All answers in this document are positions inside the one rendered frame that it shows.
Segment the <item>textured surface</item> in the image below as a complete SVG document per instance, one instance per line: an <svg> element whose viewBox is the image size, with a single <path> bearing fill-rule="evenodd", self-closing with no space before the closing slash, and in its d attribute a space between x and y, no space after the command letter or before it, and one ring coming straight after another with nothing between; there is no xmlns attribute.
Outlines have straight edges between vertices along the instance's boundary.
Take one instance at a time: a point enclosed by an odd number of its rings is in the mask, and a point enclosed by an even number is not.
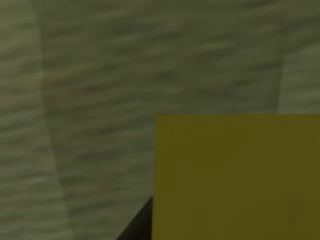
<svg viewBox="0 0 320 240"><path fill-rule="evenodd" d="M114 239L157 114L318 113L318 5L1 1L0 237Z"/></svg>

